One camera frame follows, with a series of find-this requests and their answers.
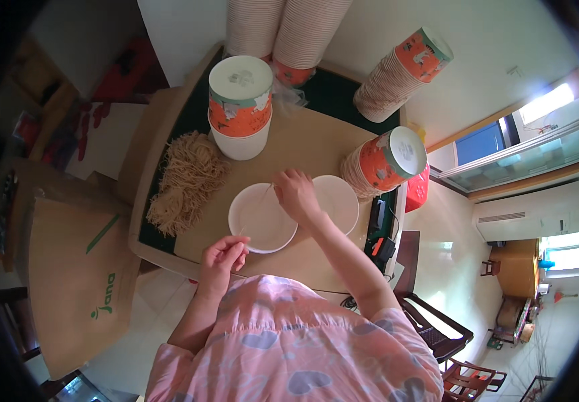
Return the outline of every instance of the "white paper bowl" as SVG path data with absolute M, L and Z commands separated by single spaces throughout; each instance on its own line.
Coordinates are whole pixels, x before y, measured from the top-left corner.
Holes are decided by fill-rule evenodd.
M 247 248 L 258 254 L 279 251 L 299 227 L 278 204 L 269 183 L 256 183 L 239 192 L 229 207 L 228 221 L 232 235 L 250 237 Z
M 348 235 L 359 219 L 359 200 L 352 187 L 342 178 L 325 175 L 314 178 L 314 191 L 321 209 Z

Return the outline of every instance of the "stack of paper cups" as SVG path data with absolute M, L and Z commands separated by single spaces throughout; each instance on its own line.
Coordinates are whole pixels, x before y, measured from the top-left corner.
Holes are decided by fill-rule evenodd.
M 426 149 L 409 128 L 397 127 L 366 141 L 341 163 L 341 177 L 366 201 L 392 191 L 426 167 Z
M 284 5 L 285 0 L 229 0 L 226 52 L 258 58 L 269 56 Z
M 236 160 L 258 155 L 271 122 L 269 65 L 253 56 L 233 56 L 209 73 L 207 117 L 222 153 Z
M 366 119 L 381 123 L 453 60 L 450 46 L 430 28 L 420 28 L 395 47 L 355 93 Z
M 352 0 L 287 0 L 273 52 L 279 68 L 309 77 L 350 4 Z

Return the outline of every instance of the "dark wooden chair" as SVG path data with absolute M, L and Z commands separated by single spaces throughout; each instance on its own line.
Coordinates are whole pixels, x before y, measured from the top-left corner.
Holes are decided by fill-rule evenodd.
M 479 276 L 486 277 L 488 275 L 496 276 L 499 273 L 500 266 L 502 263 L 499 261 L 488 260 L 482 261 L 482 264 L 487 266 L 487 270 L 486 273 L 480 273 Z
M 497 392 L 502 387 L 506 379 L 506 373 L 492 370 L 490 368 L 479 367 L 468 363 L 460 363 L 455 359 L 452 366 L 444 373 L 441 378 L 444 381 L 444 398 L 443 401 L 474 401 L 485 390 Z M 470 369 L 473 372 L 466 376 L 462 374 L 462 369 Z M 496 375 L 502 375 L 502 378 L 495 379 Z
M 39 356 L 41 351 L 30 310 L 28 289 L 26 287 L 0 289 L 0 310 L 21 360 L 28 361 Z
M 432 350 L 432 355 L 435 356 L 438 363 L 443 363 L 451 356 L 454 356 L 455 353 L 464 349 L 468 342 L 473 339 L 473 333 L 470 330 L 459 325 L 441 311 L 433 308 L 430 304 L 420 299 L 416 294 L 411 292 L 401 293 L 395 291 L 395 295 L 397 296 L 397 300 L 399 301 L 401 308 L 403 308 L 406 317 L 410 320 L 415 331 L 417 331 L 424 342 L 426 342 L 428 347 Z M 422 314 L 410 302 L 414 302 L 429 311 L 433 316 L 440 319 L 447 326 L 460 333 L 461 337 L 450 339 L 444 335 L 437 328 L 433 327 L 430 322 L 423 318 Z

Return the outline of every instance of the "wooden cabinet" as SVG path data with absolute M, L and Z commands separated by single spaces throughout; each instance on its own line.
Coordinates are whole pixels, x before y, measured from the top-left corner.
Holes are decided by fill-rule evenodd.
M 540 239 L 508 241 L 493 247 L 490 259 L 500 261 L 497 280 L 506 296 L 534 298 L 539 281 L 537 271 Z

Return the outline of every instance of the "cartoon animal print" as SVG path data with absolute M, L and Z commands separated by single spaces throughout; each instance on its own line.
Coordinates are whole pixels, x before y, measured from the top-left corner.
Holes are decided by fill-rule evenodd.
M 383 180 L 386 177 L 388 177 L 388 172 L 386 172 L 385 169 L 377 169 L 376 170 L 376 177 L 378 177 L 379 180 Z
M 254 114 L 254 112 L 257 111 L 263 111 L 263 109 L 265 109 L 265 106 L 267 106 L 268 99 L 269 99 L 269 91 L 265 92 L 258 98 L 254 98 L 254 101 L 256 101 L 256 107 L 253 108 L 252 114 Z
M 423 67 L 423 58 L 424 57 L 430 57 L 430 52 L 428 50 L 424 50 L 423 52 L 417 54 L 415 57 L 412 58 L 412 61 L 419 64 L 421 67 Z
M 222 108 L 224 109 L 224 115 L 228 120 L 230 118 L 235 118 L 236 115 L 238 115 L 238 105 L 222 102 Z
M 388 148 L 390 144 L 390 136 L 381 136 L 376 142 L 376 147 L 378 149 Z
M 434 71 L 440 71 L 442 68 L 446 67 L 447 64 L 448 64 L 448 61 L 441 60 L 439 62 L 439 64 L 437 65 L 437 67 L 435 67 Z

